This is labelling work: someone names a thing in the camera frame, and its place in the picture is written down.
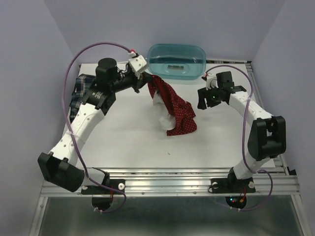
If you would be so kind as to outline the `red polka dot skirt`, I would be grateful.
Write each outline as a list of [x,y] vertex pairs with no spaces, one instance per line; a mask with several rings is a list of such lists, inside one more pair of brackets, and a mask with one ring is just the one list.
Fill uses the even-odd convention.
[[170,84],[157,75],[151,76],[148,89],[158,120],[167,136],[178,136],[197,130],[191,103],[181,98]]

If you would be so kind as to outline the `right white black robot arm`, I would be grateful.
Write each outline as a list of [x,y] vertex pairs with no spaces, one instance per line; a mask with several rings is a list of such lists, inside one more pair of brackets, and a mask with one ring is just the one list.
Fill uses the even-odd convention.
[[216,75],[205,74],[206,87],[198,90],[201,110],[225,102],[243,117],[243,130],[250,125],[250,134],[242,138],[243,159],[232,168],[232,177],[226,180],[227,188],[237,192],[270,159],[286,150],[286,122],[282,116],[274,116],[251,99],[243,86],[236,86],[229,71]]

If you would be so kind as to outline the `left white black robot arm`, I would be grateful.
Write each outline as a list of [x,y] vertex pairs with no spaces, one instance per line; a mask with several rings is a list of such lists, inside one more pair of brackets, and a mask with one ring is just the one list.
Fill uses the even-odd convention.
[[128,88],[139,92],[151,75],[143,56],[128,60],[126,71],[118,70],[113,58],[104,58],[95,68],[95,78],[82,99],[79,111],[68,124],[68,130],[49,153],[41,153],[37,161],[44,179],[67,191],[75,192],[82,186],[92,186],[103,194],[109,190],[109,174],[102,170],[88,171],[76,167],[83,158],[80,154],[90,134],[116,101],[116,94]]

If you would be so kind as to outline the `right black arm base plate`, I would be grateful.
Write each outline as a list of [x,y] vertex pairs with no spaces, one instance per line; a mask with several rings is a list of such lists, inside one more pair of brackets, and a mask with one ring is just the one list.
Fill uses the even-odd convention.
[[210,179],[208,192],[225,194],[225,201],[229,207],[242,210],[247,204],[247,194],[255,193],[253,178],[237,179],[231,168],[227,177]]

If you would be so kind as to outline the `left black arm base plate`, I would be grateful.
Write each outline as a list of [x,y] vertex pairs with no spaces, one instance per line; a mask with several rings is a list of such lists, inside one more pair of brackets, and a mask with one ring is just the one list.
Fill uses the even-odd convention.
[[94,211],[113,213],[125,205],[124,179],[112,179],[108,172],[95,167],[89,169],[89,175],[81,186],[81,194],[92,196]]

